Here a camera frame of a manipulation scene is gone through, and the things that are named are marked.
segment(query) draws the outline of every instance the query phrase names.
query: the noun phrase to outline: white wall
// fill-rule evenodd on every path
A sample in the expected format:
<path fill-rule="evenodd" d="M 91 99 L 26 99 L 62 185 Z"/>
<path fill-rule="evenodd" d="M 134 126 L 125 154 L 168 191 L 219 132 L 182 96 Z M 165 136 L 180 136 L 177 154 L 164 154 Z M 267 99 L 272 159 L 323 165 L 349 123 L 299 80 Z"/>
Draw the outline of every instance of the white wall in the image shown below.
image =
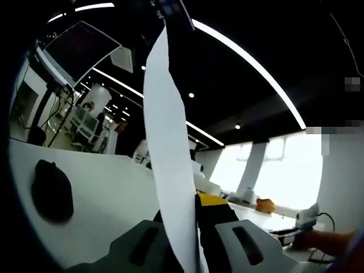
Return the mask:
<path fill-rule="evenodd" d="M 27 69 L 27 73 L 25 74 L 24 77 L 24 82 L 38 95 L 26 124 L 26 127 L 31 127 L 34 115 L 39 107 L 39 104 L 45 92 L 47 91 L 47 83 L 31 67 Z M 52 105 L 54 103 L 54 99 L 55 95 L 51 94 L 39 119 L 38 123 L 39 126 L 41 126 L 44 123 L 44 121 L 47 120 L 49 116 L 49 111 L 51 110 Z"/>
<path fill-rule="evenodd" d="M 364 227 L 363 162 L 364 129 L 356 134 L 329 135 L 329 155 L 324 156 L 317 202 L 322 212 L 334 218 L 338 232 Z M 321 217 L 331 229 L 330 220 Z"/>
<path fill-rule="evenodd" d="M 25 58 L 24 63 L 23 63 L 23 65 L 22 65 L 22 67 L 21 67 L 21 69 L 19 71 L 18 78 L 16 79 L 16 82 L 14 84 L 14 91 L 13 91 L 13 95 L 11 96 L 10 109 L 13 106 L 16 93 L 18 92 L 19 87 L 20 87 L 21 83 L 24 80 L 25 73 L 27 72 L 28 66 L 29 66 L 29 60 L 28 60 L 28 58 Z"/>
<path fill-rule="evenodd" d="M 220 158 L 222 149 L 213 151 L 196 152 L 196 162 L 204 166 L 204 174 L 206 179 L 210 179 L 215 169 L 216 163 Z"/>
<path fill-rule="evenodd" d="M 254 188 L 255 183 L 257 182 L 259 171 L 262 168 L 266 147 L 267 143 L 257 143 L 251 146 L 245 171 L 237 189 L 237 193 L 239 195 L 242 195 L 248 187 L 252 189 Z"/>

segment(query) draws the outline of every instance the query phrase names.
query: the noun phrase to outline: cable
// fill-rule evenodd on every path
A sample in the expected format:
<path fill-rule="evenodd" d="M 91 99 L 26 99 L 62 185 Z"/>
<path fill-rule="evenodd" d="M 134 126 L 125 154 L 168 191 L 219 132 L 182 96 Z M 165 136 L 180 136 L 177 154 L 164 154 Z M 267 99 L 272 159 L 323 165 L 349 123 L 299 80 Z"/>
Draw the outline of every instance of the cable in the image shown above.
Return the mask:
<path fill-rule="evenodd" d="M 334 20 L 336 26 L 339 28 L 340 32 L 341 32 L 341 35 L 342 37 L 344 38 L 344 43 L 349 47 L 349 50 L 350 50 L 350 53 L 351 53 L 351 56 L 353 57 L 353 61 L 354 61 L 354 64 L 355 64 L 355 68 L 358 72 L 358 74 L 364 78 L 363 74 L 359 72 L 359 68 L 358 68 L 358 64 L 357 64 L 357 61 L 355 59 L 355 56 L 354 56 L 354 52 L 353 50 L 351 49 L 351 46 L 350 46 L 350 43 L 349 43 L 349 39 L 346 37 L 345 33 L 343 32 L 342 28 L 340 27 L 339 23 L 336 21 L 334 15 L 332 15 L 332 13 L 328 10 L 328 13 L 330 14 L 331 18 Z"/>
<path fill-rule="evenodd" d="M 40 128 L 43 128 L 43 126 L 58 112 L 58 110 L 61 108 L 61 101 L 59 101 L 59 103 L 58 103 L 58 108 L 57 108 L 57 110 L 56 111 L 54 111 L 52 114 L 51 114 L 51 112 L 52 112 L 52 109 L 53 109 L 53 107 L 55 106 L 55 103 L 56 103 L 56 100 L 57 100 L 57 95 L 55 95 L 55 100 L 54 100 L 54 102 L 53 102 L 53 105 L 52 105 L 52 107 L 51 107 L 51 109 L 50 109 L 50 111 L 49 111 L 49 116 L 48 116 L 48 118 L 47 118 L 47 120 L 42 124 L 42 126 L 40 127 Z"/>
<path fill-rule="evenodd" d="M 335 221 L 334 221 L 334 219 L 331 217 L 331 215 L 330 215 L 330 214 L 328 214 L 328 213 L 326 213 L 326 212 L 321 212 L 321 213 L 319 213 L 319 214 L 317 215 L 317 217 L 319 217 L 319 216 L 321 216 L 321 215 L 326 215 L 326 216 L 328 216 L 328 217 L 331 219 L 331 221 L 332 221 L 332 232 L 335 232 Z M 323 260 L 324 260 L 325 255 L 326 255 L 326 253 L 324 253 L 324 254 L 322 255 L 322 258 L 321 258 L 321 260 L 320 260 L 319 265 L 321 265 L 321 264 L 322 264 L 322 262 L 323 262 Z"/>
<path fill-rule="evenodd" d="M 24 120 L 23 120 L 22 115 L 20 115 L 20 116 L 19 116 L 19 118 L 20 118 L 20 121 L 22 122 L 23 129 L 24 129 L 24 130 L 29 130 L 29 129 L 30 129 L 30 127 L 25 127 L 25 125 L 24 125 Z"/>
<path fill-rule="evenodd" d="M 326 216 L 328 216 L 328 217 L 331 219 L 331 221 L 332 221 L 332 226 L 333 226 L 332 232 L 335 232 L 335 221 L 334 221 L 334 219 L 331 217 L 331 215 L 330 215 L 330 214 L 328 214 L 328 213 L 326 213 L 326 212 L 321 212 L 321 213 L 319 213 L 319 214 L 317 215 L 317 217 L 319 217 L 319 216 L 321 216 L 321 215 L 326 215 Z"/>
<path fill-rule="evenodd" d="M 69 94 L 71 95 L 71 98 L 72 98 L 71 106 L 69 107 L 69 109 L 68 109 L 68 111 L 67 111 L 66 115 L 64 116 L 64 119 L 62 120 L 61 124 L 59 124 L 59 127 L 58 127 L 58 129 L 57 129 L 56 134 L 53 136 L 52 140 L 51 140 L 51 141 L 50 141 L 50 143 L 48 144 L 48 146 L 47 146 L 48 148 L 52 145 L 53 141 L 56 139 L 56 137 L 57 137 L 58 133 L 60 132 L 60 130 L 61 130 L 61 128 L 62 128 L 62 126 L 63 126 L 63 124 L 66 122 L 66 119 L 67 119 L 68 115 L 71 113 L 71 110 L 72 110 L 72 108 L 73 108 L 73 101 L 74 101 L 73 91 L 72 91 L 72 90 L 68 90 L 68 89 L 66 89 L 66 90 L 69 92 Z"/>

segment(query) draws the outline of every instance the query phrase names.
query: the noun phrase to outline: window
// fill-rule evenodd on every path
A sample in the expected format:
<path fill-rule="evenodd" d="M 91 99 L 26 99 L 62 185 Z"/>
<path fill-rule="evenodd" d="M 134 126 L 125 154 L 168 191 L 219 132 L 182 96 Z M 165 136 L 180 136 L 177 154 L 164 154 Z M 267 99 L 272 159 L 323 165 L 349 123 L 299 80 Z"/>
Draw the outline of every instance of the window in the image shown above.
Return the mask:
<path fill-rule="evenodd" d="M 252 143 L 245 143 L 223 149 L 210 181 L 227 192 L 235 192 L 244 174 L 251 146 Z"/>
<path fill-rule="evenodd" d="M 283 136 L 267 145 L 254 191 L 279 206 L 307 209 L 317 200 L 321 174 L 321 135 Z"/>

